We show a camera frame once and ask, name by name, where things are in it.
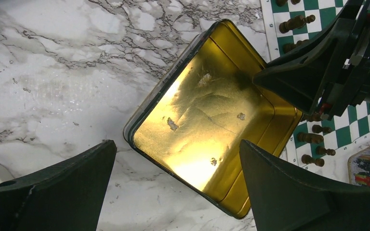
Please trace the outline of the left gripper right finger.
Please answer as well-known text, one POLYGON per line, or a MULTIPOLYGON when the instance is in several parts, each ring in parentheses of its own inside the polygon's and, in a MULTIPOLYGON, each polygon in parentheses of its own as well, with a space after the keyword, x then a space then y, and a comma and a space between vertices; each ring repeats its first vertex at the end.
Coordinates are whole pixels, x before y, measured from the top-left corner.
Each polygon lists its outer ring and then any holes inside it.
POLYGON ((370 188, 332 180, 242 140, 239 156, 259 231, 370 231, 370 188))

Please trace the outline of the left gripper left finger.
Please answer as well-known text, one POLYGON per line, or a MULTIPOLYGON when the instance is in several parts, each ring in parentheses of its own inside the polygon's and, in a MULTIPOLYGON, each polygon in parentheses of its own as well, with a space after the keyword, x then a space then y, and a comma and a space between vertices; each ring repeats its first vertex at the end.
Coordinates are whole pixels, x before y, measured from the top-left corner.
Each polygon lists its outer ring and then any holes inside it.
POLYGON ((72 158, 0 183, 0 231, 94 231, 117 147, 106 140, 72 158))

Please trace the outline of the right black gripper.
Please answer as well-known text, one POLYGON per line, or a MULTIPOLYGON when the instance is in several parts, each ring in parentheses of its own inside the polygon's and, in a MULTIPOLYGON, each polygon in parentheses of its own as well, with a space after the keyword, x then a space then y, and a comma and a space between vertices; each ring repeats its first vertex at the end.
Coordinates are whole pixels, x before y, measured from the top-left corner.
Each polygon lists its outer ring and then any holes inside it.
POLYGON ((319 112, 328 120, 350 105, 370 102, 370 0, 356 21, 337 19, 322 34, 270 62, 253 83, 305 114, 319 112))

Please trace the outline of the tin with dark pieces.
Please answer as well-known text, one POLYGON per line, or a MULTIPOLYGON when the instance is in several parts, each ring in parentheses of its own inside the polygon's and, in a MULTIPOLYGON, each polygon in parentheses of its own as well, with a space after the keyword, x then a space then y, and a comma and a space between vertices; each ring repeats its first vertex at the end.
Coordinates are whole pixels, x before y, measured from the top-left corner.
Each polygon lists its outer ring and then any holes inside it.
POLYGON ((123 130, 133 150, 236 219, 250 201, 239 157, 248 140, 280 156, 302 113, 255 86, 265 60, 229 19, 197 35, 123 130))

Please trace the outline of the dark knight chess piece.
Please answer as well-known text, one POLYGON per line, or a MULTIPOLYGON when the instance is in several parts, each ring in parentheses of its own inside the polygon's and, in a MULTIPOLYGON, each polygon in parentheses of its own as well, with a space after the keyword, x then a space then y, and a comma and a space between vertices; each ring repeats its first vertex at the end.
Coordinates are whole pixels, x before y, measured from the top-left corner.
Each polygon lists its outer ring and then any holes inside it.
POLYGON ((314 133, 299 132, 296 137, 299 142, 320 144, 324 141, 323 136, 314 133))

